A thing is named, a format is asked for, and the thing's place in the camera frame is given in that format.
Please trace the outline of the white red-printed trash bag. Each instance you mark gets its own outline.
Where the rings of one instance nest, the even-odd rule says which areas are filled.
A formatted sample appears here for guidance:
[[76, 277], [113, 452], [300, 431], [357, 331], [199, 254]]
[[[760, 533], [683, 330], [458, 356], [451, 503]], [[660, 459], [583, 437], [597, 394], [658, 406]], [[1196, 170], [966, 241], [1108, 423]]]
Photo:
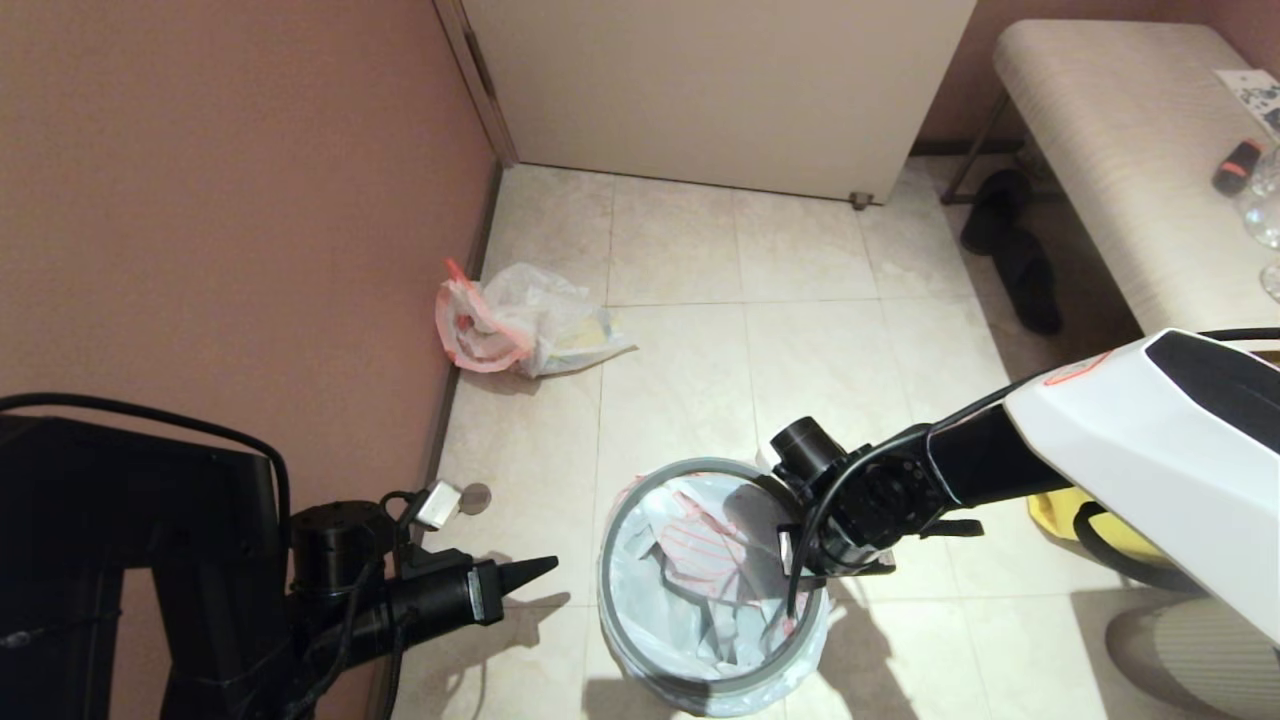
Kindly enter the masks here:
[[616, 500], [596, 565], [602, 630], [625, 673], [667, 705], [744, 717], [817, 673], [829, 596], [803, 587], [787, 605], [783, 495], [751, 465], [695, 457], [636, 478]]
[[462, 370], [529, 379], [582, 372], [636, 345], [589, 291], [562, 275], [516, 263], [481, 282], [444, 281], [434, 322], [445, 356]]

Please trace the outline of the yellow fabric bag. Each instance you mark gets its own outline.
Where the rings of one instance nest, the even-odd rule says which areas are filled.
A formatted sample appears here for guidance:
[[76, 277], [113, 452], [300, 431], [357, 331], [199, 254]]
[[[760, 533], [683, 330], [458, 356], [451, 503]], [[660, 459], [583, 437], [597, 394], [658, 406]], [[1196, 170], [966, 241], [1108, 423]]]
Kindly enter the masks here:
[[1088, 544], [1079, 539], [1075, 518], [1080, 507], [1094, 500], [1071, 487], [1034, 495], [1027, 501], [1030, 519], [1056, 546], [1119, 574], [1128, 582], [1161, 591], [1197, 594], [1197, 585], [1162, 551], [1107, 510], [1087, 519]]

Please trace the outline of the grey skirting board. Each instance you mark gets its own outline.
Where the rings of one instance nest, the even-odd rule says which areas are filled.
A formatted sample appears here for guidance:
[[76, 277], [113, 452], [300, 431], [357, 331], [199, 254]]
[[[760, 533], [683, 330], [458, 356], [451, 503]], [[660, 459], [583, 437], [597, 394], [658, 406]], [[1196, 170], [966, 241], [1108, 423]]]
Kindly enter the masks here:
[[[451, 259], [445, 260], [445, 269], [448, 270], [445, 281], [468, 284], [468, 293], [475, 297], [479, 296], [479, 287], [481, 284], [479, 277], [483, 273], [486, 260], [489, 237], [497, 215], [504, 170], [506, 168], [502, 161], [495, 161], [492, 167], [485, 204], [483, 206], [483, 219], [475, 233], [468, 259], [456, 272], [452, 269], [454, 261]], [[433, 406], [434, 414], [422, 455], [421, 471], [419, 473], [419, 479], [410, 487], [411, 489], [430, 489], [438, 480], [448, 423], [461, 374], [461, 369], [453, 364], [451, 355], [445, 360], [445, 379], [442, 386], [440, 397]], [[374, 662], [374, 682], [367, 698], [366, 720], [390, 720], [398, 697], [402, 659], [403, 653], [398, 652], [392, 655], [390, 660], [378, 660]]]

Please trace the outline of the black slipper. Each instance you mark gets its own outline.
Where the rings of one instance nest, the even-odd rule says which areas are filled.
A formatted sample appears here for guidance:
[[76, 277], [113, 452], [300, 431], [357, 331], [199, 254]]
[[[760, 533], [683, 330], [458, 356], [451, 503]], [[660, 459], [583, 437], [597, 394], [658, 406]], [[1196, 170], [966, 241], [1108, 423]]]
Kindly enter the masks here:
[[1019, 223], [1033, 193], [1030, 177], [1018, 169], [1002, 169], [988, 176], [978, 188], [961, 229], [961, 246], [975, 255], [989, 256]]
[[1012, 228], [993, 252], [995, 265], [1019, 322], [1037, 334], [1057, 334], [1062, 316], [1055, 297], [1056, 278], [1038, 238]]

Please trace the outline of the white door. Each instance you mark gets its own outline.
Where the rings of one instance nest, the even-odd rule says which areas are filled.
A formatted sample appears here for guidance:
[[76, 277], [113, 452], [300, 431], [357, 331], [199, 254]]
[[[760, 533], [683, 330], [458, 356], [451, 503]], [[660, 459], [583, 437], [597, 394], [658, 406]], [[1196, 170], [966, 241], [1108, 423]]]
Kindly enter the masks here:
[[884, 205], [977, 0], [463, 0], [527, 164]]

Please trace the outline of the light woodgrain desk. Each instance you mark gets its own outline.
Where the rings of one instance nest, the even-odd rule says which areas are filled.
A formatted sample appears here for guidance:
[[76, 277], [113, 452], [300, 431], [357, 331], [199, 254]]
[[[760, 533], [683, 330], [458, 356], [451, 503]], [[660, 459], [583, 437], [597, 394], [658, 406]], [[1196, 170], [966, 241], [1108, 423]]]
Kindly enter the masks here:
[[1143, 331], [1280, 327], [1276, 254], [1211, 178], [1260, 136], [1219, 78], [1247, 64], [1208, 26], [1024, 19], [993, 67]]

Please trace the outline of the black marker with red band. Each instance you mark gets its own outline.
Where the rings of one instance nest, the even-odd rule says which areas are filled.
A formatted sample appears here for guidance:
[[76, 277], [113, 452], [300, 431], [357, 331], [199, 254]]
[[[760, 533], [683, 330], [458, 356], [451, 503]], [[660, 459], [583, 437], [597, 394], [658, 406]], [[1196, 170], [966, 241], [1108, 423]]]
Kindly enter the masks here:
[[1216, 167], [1211, 178], [1212, 187], [1224, 197], [1240, 195], [1251, 184], [1262, 154], [1260, 142], [1252, 138], [1240, 141]]

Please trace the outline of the white leaflet with blue print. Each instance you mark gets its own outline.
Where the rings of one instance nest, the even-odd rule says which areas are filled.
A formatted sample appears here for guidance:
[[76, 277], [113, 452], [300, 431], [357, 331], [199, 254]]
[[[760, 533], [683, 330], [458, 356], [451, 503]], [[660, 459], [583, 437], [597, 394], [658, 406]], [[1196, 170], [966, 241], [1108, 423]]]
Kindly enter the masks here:
[[1215, 74], [1266, 132], [1280, 141], [1280, 79], [1262, 69], [1216, 70]]

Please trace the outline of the beige door frame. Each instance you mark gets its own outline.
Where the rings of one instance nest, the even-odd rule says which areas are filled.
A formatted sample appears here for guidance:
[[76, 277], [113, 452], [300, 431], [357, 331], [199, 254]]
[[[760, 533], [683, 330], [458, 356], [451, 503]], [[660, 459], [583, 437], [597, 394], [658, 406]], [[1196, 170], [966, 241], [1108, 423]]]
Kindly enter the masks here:
[[466, 15], [463, 0], [431, 0], [463, 77], [488, 142], [498, 163], [509, 169], [520, 164], [512, 135], [500, 110], [497, 88]]

